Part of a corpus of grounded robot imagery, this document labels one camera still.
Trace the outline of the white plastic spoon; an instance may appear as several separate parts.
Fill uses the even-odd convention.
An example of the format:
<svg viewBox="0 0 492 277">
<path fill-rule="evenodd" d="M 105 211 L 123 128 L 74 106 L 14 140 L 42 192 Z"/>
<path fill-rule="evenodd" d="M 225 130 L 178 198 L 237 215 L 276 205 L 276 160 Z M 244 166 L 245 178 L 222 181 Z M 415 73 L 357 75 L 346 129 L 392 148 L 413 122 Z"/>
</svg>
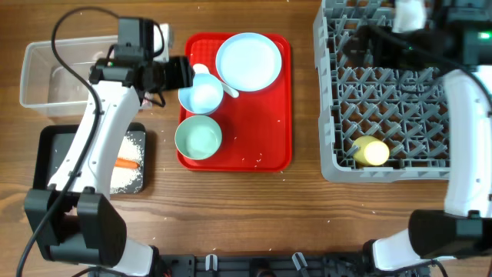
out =
<svg viewBox="0 0 492 277">
<path fill-rule="evenodd" d="M 208 67 L 204 64 L 197 63 L 197 64 L 194 64 L 192 66 L 192 68 L 194 69 L 194 72 L 196 74 L 209 74 L 209 75 L 211 74 Z M 227 85 L 223 81 L 221 81 L 221 84 L 222 84 L 224 91 L 228 95 L 230 95 L 232 98 L 238 98 L 239 97 L 239 92 L 236 89 L 232 88 L 230 85 Z"/>
</svg>

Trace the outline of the light blue bowl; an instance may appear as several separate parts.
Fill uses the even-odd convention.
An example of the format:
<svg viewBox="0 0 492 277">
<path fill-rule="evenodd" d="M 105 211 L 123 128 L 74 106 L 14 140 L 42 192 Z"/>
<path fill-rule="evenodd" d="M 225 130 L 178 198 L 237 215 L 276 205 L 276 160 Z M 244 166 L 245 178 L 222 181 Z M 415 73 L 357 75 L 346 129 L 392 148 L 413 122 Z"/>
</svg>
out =
<svg viewBox="0 0 492 277">
<path fill-rule="evenodd" d="M 211 74 L 197 74 L 193 86 L 180 88 L 178 99 L 181 107 L 196 115 L 210 115 L 215 112 L 224 98 L 220 81 Z"/>
</svg>

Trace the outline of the green bowl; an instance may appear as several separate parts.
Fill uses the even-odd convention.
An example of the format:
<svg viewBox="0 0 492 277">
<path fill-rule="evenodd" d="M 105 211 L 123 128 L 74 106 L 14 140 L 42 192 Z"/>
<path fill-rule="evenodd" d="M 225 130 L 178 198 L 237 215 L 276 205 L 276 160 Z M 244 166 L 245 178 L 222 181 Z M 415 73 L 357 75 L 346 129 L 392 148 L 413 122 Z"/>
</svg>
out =
<svg viewBox="0 0 492 277">
<path fill-rule="evenodd" d="M 191 160 L 205 160 L 219 150 L 222 131 L 219 124 L 205 115 L 194 115 L 179 124 L 175 145 L 180 154 Z"/>
</svg>

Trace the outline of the light blue plate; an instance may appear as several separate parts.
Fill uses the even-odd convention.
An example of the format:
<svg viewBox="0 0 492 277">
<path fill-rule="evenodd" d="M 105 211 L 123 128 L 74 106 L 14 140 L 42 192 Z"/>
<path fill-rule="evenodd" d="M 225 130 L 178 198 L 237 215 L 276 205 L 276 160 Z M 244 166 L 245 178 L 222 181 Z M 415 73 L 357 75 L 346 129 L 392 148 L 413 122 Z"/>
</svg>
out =
<svg viewBox="0 0 492 277">
<path fill-rule="evenodd" d="M 281 73 L 282 56 L 275 43 L 253 32 L 232 35 L 219 47 L 215 68 L 220 78 L 242 92 L 272 85 Z"/>
</svg>

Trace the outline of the yellow plastic cup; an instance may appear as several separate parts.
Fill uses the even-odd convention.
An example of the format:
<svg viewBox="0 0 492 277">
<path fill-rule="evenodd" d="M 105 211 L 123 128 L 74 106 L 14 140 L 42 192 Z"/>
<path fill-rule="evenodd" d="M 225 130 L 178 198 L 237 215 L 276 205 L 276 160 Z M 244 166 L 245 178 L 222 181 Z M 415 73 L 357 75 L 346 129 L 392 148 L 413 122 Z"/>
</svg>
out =
<svg viewBox="0 0 492 277">
<path fill-rule="evenodd" d="M 357 138 L 353 146 L 357 147 L 353 158 L 362 165 L 379 166 L 383 165 L 390 156 L 388 146 L 380 139 L 370 135 Z"/>
</svg>

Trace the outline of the orange carrot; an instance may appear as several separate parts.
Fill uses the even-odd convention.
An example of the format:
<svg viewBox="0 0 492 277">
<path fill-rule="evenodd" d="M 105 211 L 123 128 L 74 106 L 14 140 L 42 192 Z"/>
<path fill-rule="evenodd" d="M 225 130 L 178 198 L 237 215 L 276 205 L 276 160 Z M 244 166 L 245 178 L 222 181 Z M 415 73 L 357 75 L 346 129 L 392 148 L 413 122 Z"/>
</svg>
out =
<svg viewBox="0 0 492 277">
<path fill-rule="evenodd" d="M 122 169 L 139 169 L 140 165 L 132 160 L 117 158 L 115 162 L 115 167 Z"/>
</svg>

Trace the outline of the white rice pile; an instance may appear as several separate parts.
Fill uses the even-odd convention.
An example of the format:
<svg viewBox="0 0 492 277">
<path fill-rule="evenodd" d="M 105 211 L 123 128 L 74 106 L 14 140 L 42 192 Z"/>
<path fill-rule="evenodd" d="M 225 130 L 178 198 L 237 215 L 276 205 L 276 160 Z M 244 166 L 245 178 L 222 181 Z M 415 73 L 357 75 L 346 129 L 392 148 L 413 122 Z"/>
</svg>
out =
<svg viewBox="0 0 492 277">
<path fill-rule="evenodd" d="M 110 193 L 132 194 L 137 193 L 143 186 L 144 149 L 142 138 L 127 134 L 121 143 L 118 158 L 132 160 L 140 165 L 139 169 L 122 169 L 114 167 L 111 175 Z"/>
</svg>

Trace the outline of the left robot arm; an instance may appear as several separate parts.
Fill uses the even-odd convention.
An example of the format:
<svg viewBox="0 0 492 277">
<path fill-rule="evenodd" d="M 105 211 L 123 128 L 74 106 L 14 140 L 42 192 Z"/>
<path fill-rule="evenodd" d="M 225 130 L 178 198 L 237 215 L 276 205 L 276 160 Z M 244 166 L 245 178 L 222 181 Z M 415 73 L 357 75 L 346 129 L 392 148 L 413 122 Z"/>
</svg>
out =
<svg viewBox="0 0 492 277">
<path fill-rule="evenodd" d="M 118 152 L 142 102 L 193 82 L 188 59 L 162 59 L 165 45 L 156 38 L 163 38 L 157 22 L 121 17 L 117 42 L 81 79 L 89 96 L 70 149 L 50 180 L 25 197 L 28 245 L 45 260 L 117 276 L 171 274 L 157 248 L 128 237 L 110 202 Z"/>
</svg>

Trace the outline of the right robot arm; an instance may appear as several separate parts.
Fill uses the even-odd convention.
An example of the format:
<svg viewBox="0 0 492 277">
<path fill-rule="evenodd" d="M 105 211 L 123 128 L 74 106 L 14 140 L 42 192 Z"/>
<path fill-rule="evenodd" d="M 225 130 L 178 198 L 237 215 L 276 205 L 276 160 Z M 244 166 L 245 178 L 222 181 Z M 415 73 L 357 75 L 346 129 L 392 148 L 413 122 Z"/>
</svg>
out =
<svg viewBox="0 0 492 277">
<path fill-rule="evenodd" d="M 450 177 L 444 208 L 412 212 L 405 230 L 365 243 L 360 270 L 393 275 L 445 259 L 491 254 L 491 3 L 396 1 L 393 25 L 368 19 L 344 54 L 362 65 L 443 71 L 449 111 Z"/>
</svg>

